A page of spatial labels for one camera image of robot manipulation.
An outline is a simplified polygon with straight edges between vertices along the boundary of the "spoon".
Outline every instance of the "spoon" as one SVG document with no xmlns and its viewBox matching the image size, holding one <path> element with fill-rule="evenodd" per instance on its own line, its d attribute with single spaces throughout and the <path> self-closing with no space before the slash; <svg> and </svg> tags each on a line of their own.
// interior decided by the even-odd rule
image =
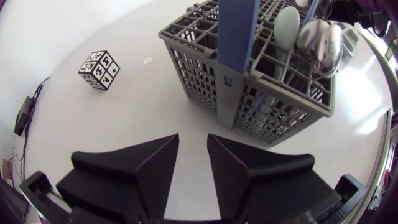
<svg viewBox="0 0 398 224">
<path fill-rule="evenodd" d="M 274 22 L 274 38 L 277 45 L 283 50 L 290 50 L 296 40 L 300 27 L 300 15 L 296 8 L 289 6 L 281 10 Z M 276 49 L 276 59 L 285 63 L 286 53 Z M 274 78 L 282 78 L 282 67 L 275 66 Z"/>
<path fill-rule="evenodd" d="M 305 24 L 298 33 L 296 46 L 310 55 L 314 55 L 323 32 L 329 27 L 326 21 L 314 19 Z"/>
<path fill-rule="evenodd" d="M 343 32 L 340 26 L 330 25 L 318 41 L 312 72 L 324 78 L 331 78 L 343 55 Z"/>
<path fill-rule="evenodd" d="M 331 14 L 331 0 L 320 0 L 315 15 L 318 18 L 327 19 Z"/>
</svg>

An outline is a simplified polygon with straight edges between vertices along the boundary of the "white spoon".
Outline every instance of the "white spoon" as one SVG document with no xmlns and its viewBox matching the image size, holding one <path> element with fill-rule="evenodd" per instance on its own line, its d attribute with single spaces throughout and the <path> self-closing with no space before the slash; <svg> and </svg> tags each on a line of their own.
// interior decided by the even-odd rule
<svg viewBox="0 0 398 224">
<path fill-rule="evenodd" d="M 296 5 L 303 7 L 303 8 L 307 8 L 308 6 L 308 0 L 295 0 Z"/>
<path fill-rule="evenodd" d="M 288 51 L 296 41 L 300 27 L 300 15 L 296 8 L 289 6 L 281 10 L 274 22 L 274 38 L 276 44 Z M 285 63 L 286 53 L 276 49 L 276 59 Z M 282 67 L 275 66 L 274 78 L 282 78 Z"/>
</svg>

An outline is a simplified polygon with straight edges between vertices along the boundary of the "blue handle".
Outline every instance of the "blue handle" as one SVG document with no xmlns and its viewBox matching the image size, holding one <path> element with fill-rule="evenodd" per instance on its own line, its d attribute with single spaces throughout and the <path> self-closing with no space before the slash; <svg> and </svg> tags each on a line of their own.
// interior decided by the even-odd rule
<svg viewBox="0 0 398 224">
<path fill-rule="evenodd" d="M 260 0 L 219 0 L 217 62 L 246 71 L 253 48 Z"/>
<path fill-rule="evenodd" d="M 307 16 L 305 16 L 305 19 L 304 19 L 304 22 L 303 22 L 303 24 L 302 24 L 302 27 L 303 27 L 305 24 L 307 24 L 308 22 L 311 21 L 313 15 L 314 15 L 314 13 L 315 13 L 315 10 L 317 9 L 318 2 L 319 2 L 319 0 L 313 0 L 313 1 L 312 1 L 311 6 L 310 6 L 310 9 L 308 10 Z"/>
</svg>

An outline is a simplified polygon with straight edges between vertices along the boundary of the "small label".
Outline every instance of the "small label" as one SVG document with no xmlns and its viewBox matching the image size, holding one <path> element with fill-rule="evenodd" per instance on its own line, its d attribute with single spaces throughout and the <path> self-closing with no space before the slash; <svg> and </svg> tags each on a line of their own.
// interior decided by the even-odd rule
<svg viewBox="0 0 398 224">
<path fill-rule="evenodd" d="M 145 60 L 144 60 L 144 65 L 148 64 L 148 63 L 151 62 L 151 61 L 152 61 L 152 58 L 151 58 L 151 57 L 145 59 Z"/>
</svg>

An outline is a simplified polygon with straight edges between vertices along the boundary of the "black device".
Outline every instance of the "black device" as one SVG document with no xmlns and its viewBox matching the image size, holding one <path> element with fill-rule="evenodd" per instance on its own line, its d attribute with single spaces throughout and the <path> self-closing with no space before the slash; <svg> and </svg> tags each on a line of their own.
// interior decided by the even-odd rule
<svg viewBox="0 0 398 224">
<path fill-rule="evenodd" d="M 29 203 L 7 182 L 0 180 L 0 223 L 25 223 Z"/>
<path fill-rule="evenodd" d="M 58 184 L 68 213 L 46 197 L 49 180 L 36 172 L 20 186 L 47 222 L 63 223 L 338 223 L 366 189 L 341 177 L 331 189 L 315 158 L 267 152 L 209 134 L 207 148 L 220 220 L 164 220 L 178 134 L 112 152 L 74 152 L 74 169 Z"/>
<path fill-rule="evenodd" d="M 389 21 L 395 27 L 394 35 L 398 31 L 398 10 L 394 0 L 331 0 L 331 8 L 329 20 L 352 26 L 358 22 L 364 29 L 372 27 L 380 38 L 386 35 Z"/>
<path fill-rule="evenodd" d="M 26 122 L 29 118 L 29 108 L 31 100 L 32 99 L 29 96 L 26 97 L 24 104 L 19 110 L 17 119 L 15 120 L 14 133 L 16 133 L 19 136 L 21 136 L 21 134 L 24 132 Z"/>
</svg>

